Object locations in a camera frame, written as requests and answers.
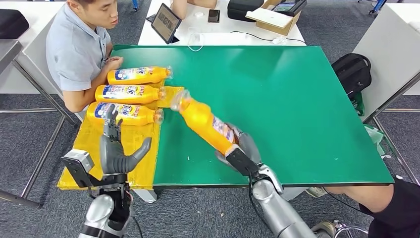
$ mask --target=black cable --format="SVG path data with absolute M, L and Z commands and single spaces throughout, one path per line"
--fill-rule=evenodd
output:
M 286 38 L 286 40 L 291 40 L 291 41 L 300 41 L 300 42 L 302 42 L 303 44 L 305 44 L 305 45 L 306 45 L 306 42 L 304 42 L 304 41 L 302 41 L 302 40 L 299 40 L 299 39 Z
M 134 216 L 131 216 L 134 220 L 134 222 L 136 223 L 137 229 L 139 230 L 139 234 L 140 234 L 140 238 L 143 238 L 143 233 L 142 233 L 142 229 L 140 229 L 140 225 L 139 222 L 137 221 L 137 219 Z
M 249 183 L 249 186 L 248 186 L 248 188 L 249 188 L 249 193 L 248 193 L 248 195 L 249 195 L 249 198 L 250 198 L 250 202 L 251 202 L 251 205 L 252 205 L 252 207 L 254 208 L 254 211 L 255 211 L 255 213 L 258 215 L 258 217 L 261 219 L 261 221 L 264 223 L 264 225 L 270 230 L 270 227 L 268 226 L 268 224 L 267 224 L 267 222 L 265 222 L 265 220 L 264 220 L 264 218 L 261 216 L 261 214 L 258 212 L 258 210 L 257 210 L 257 207 L 256 207 L 256 205 L 255 205 L 255 203 L 254 203 L 254 201 L 253 201 L 253 199 L 252 199 L 252 174 L 251 174 L 251 172 L 250 172 L 250 175 L 249 175 L 249 181 L 250 181 L 250 183 Z
M 91 189 L 90 187 L 88 187 L 88 191 L 89 191 L 89 196 L 90 196 L 92 199 L 95 199 L 96 197 L 95 197 L 95 196 L 93 196 L 93 194 L 92 194 L 92 189 Z
M 264 39 L 264 38 L 258 37 L 258 36 L 256 36 L 256 35 L 253 35 L 253 34 L 251 34 L 251 33 L 248 33 L 248 32 L 243 32 L 243 31 L 231 31 L 230 33 L 235 33 L 235 32 L 236 32 L 236 33 L 245 33 L 245 34 L 247 34 L 247 35 L 253 36 L 253 37 L 258 38 L 258 39 L 263 40 L 263 41 L 273 41 L 273 40 L 274 40 L 274 39 Z M 303 44 L 306 44 L 304 41 L 299 40 L 299 39 L 286 38 L 286 40 L 291 40 L 291 41 L 300 41 L 300 42 L 302 42 Z
M 357 208 L 355 208 L 355 207 L 353 207 L 353 206 L 350 206 L 349 204 L 347 204 L 347 203 L 345 203 L 345 202 L 343 202 L 343 201 L 341 201 L 340 199 L 338 199 L 338 198 L 336 198 L 335 196 L 333 196 L 331 193 L 329 193 L 329 192 L 327 192 L 327 191 L 325 191 L 326 193 L 328 193 L 328 195 L 330 195 L 332 198 L 334 198 L 335 200 L 337 200 L 337 201 L 339 201 L 339 202 L 341 202 L 341 203 L 343 203 L 344 205 L 346 205 L 346 206 L 348 206 L 348 207 L 350 207 L 350 208 L 353 208 L 353 209 L 355 209 L 356 211 L 359 211 L 359 212 L 361 212 L 361 213 L 363 213 L 361 210 L 359 210 L 359 209 L 357 209 Z

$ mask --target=backpack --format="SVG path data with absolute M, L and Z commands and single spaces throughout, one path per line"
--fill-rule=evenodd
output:
M 18 10 L 0 9 L 0 39 L 17 39 L 29 28 Z
M 370 61 L 365 56 L 346 54 L 331 66 L 350 99 L 372 83 Z

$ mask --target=short sleeve shirt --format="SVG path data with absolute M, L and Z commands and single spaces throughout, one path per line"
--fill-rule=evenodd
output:
M 106 61 L 106 45 L 111 41 L 105 28 L 95 30 L 68 6 L 58 11 L 47 35 L 47 65 L 62 91 L 91 88 Z

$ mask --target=black bag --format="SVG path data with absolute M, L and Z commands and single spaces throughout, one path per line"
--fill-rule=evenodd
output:
M 346 54 L 331 66 L 350 99 L 372 83 L 370 61 L 365 56 Z
M 0 39 L 17 39 L 28 28 L 29 23 L 20 11 L 0 9 Z
M 255 22 L 246 18 L 247 11 L 253 11 L 264 4 L 264 0 L 230 0 L 227 5 L 227 17 L 234 20 Z

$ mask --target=green tabletop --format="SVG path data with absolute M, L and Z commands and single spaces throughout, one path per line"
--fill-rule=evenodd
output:
M 393 178 L 320 47 L 115 46 L 122 68 L 173 68 L 213 114 L 255 140 L 284 186 L 391 183 Z M 246 185 L 214 149 L 165 109 L 154 186 Z

